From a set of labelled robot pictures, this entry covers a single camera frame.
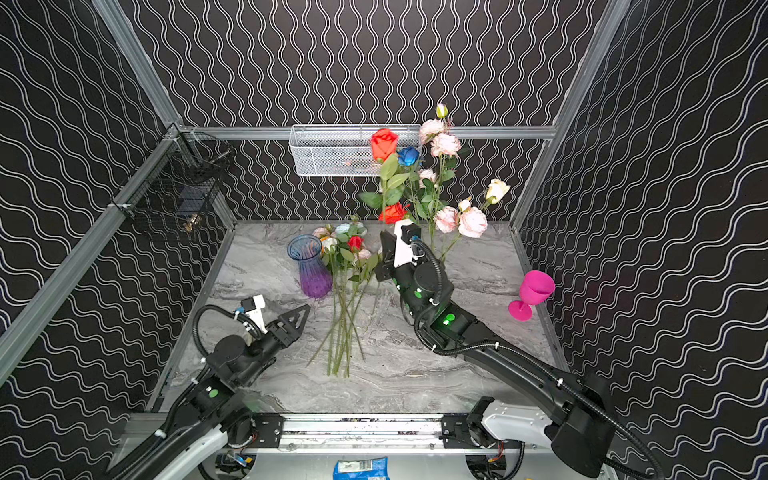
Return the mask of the purple blue glass vase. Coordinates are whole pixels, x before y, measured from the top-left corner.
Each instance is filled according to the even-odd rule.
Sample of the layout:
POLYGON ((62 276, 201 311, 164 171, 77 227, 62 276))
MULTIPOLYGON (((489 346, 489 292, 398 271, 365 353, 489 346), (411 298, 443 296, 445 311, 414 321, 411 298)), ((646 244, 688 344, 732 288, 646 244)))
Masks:
POLYGON ((299 235, 287 246, 288 256, 297 262, 303 293, 313 299, 332 291, 333 278, 322 259, 322 242, 310 234, 299 235))

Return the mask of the pink double flower stem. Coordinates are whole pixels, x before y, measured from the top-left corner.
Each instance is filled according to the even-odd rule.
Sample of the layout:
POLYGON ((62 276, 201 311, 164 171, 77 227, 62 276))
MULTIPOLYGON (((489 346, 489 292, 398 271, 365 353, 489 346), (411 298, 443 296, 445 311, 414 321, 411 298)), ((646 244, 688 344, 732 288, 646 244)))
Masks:
POLYGON ((419 219, 427 222, 429 240, 433 242, 437 230, 435 218, 445 206, 441 198, 442 186, 439 174, 432 169, 421 169, 417 175, 414 212, 419 219))

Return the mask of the red rose stem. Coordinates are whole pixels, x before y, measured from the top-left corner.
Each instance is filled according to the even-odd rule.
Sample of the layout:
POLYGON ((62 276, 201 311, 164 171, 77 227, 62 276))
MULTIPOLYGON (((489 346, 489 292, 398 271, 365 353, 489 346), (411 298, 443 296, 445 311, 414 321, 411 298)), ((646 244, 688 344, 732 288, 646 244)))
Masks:
POLYGON ((376 192, 364 191, 359 199, 379 214, 386 206, 402 202, 406 183, 398 173, 398 157, 400 137, 391 129, 383 128, 376 131, 370 139, 373 160, 380 166, 379 187, 376 192))
POLYGON ((408 203, 403 204, 402 202, 388 205, 379 214, 378 220, 385 224, 395 224, 409 216, 409 207, 410 205, 408 203))

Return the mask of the cream rose flower stem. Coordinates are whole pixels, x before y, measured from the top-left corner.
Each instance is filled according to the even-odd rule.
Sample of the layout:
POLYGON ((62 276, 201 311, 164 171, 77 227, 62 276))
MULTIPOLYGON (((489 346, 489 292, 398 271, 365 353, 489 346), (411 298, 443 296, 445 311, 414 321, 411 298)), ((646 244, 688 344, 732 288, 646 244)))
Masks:
POLYGON ((485 197, 483 201, 480 203, 480 205, 479 206, 475 205, 473 203, 473 200, 472 200, 472 203, 474 206, 481 208, 487 217, 487 210, 491 206, 494 206, 500 203, 504 199, 504 197, 509 193, 509 191, 510 191, 510 186, 507 183, 505 183, 500 179, 493 179, 490 181, 485 192, 485 197))

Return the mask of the blue rose flower stem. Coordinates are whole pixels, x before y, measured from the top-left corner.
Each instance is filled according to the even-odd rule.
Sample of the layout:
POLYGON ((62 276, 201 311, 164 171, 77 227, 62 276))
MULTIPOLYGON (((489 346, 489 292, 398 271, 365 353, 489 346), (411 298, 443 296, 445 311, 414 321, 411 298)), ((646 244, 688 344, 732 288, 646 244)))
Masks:
POLYGON ((397 173, 405 180, 416 172, 420 162, 420 150, 416 147, 407 147, 400 149, 397 153, 398 171, 397 173))

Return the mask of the pink peony flower stem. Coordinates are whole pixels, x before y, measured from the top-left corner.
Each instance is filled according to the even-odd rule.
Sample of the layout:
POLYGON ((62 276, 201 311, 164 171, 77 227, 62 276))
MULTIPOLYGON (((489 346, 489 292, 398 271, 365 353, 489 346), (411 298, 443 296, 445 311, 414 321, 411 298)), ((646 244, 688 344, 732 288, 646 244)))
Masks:
MULTIPOLYGON (((435 107, 435 118, 425 121, 419 128, 419 141, 427 149, 429 157, 435 161, 434 166, 421 169, 432 169, 439 174, 442 198, 446 182, 455 177, 455 166, 462 148, 461 141, 451 131, 449 109, 444 103, 438 103, 435 107)), ((447 200, 443 201, 444 207, 451 206, 447 200)))

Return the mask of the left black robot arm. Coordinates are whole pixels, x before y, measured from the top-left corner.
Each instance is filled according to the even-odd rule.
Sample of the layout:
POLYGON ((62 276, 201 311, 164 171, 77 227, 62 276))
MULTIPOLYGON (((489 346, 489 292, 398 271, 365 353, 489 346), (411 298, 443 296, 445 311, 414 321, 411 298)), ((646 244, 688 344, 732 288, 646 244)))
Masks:
POLYGON ((301 305, 259 327, 246 314, 204 305, 191 320, 192 340, 203 368, 176 398, 165 420, 103 479, 183 479, 218 451, 250 445, 259 436, 254 414, 245 404, 245 389, 255 383, 303 334, 311 307, 301 305), (244 326, 251 343, 229 335, 207 350, 200 320, 210 311, 244 326))

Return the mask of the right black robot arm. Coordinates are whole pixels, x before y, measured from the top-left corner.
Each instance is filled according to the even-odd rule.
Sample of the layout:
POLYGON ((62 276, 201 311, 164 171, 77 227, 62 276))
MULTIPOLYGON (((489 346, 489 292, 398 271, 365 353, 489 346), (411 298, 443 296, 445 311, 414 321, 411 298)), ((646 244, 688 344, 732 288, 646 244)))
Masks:
POLYGON ((659 460, 615 416, 607 383, 584 379, 545 363, 504 340, 452 299, 445 267, 421 238, 415 224, 380 234, 379 281, 391 280, 414 335, 430 352, 461 357, 525 395, 544 414, 526 426, 507 407, 483 398, 468 417, 466 442, 494 446, 514 440, 542 445, 578 474, 599 477, 604 467, 636 479, 661 479, 659 460))

